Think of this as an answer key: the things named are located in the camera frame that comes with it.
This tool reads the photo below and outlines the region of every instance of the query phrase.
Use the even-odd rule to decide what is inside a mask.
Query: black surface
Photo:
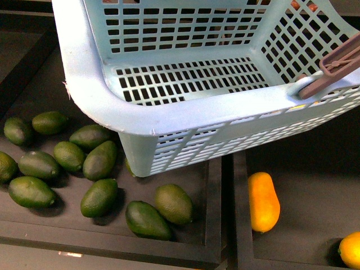
[[[0,121],[18,116],[30,121],[48,110],[59,110],[70,117],[66,132],[54,136],[36,137],[29,147],[17,147],[0,133],[0,151],[16,161],[30,150],[53,154],[53,147],[67,141],[78,128],[93,123],[69,100],[63,85],[64,72],[60,50],[57,48],[46,60],[36,76],[26,86]],[[16,205],[8,195],[7,185],[0,188],[0,242],[53,250],[66,250],[103,257],[122,258],[142,262],[181,267],[214,269],[221,262],[221,159],[190,165],[146,178],[133,178],[124,165],[120,150],[112,173],[119,185],[118,202],[112,212],[97,219],[85,218],[80,201],[92,182],[81,173],[63,172],[53,189],[60,199],[55,207],[29,210]],[[191,197],[195,218],[183,227],[171,226],[172,241],[158,241],[136,237],[125,222],[125,209],[132,200],[154,205],[157,186],[166,183],[180,185]]]
[[[53,13],[51,2],[30,0],[1,0],[0,10]]]
[[[248,149],[246,158],[234,154],[234,269],[345,267],[340,241],[360,230],[359,117],[357,107],[309,132]],[[247,177],[255,172],[272,176],[281,204],[278,223],[264,234],[251,231]]]
[[[1,118],[58,41],[51,17],[0,14],[0,22]]]

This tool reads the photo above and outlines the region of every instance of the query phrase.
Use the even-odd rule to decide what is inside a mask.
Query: shopping basket
[[[67,91],[139,177],[308,131],[360,104],[359,39],[296,1],[53,0]]]

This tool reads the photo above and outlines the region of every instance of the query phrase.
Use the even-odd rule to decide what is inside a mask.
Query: basket handle
[[[360,68],[360,32],[330,52],[319,63],[323,76],[299,91],[305,100]]]

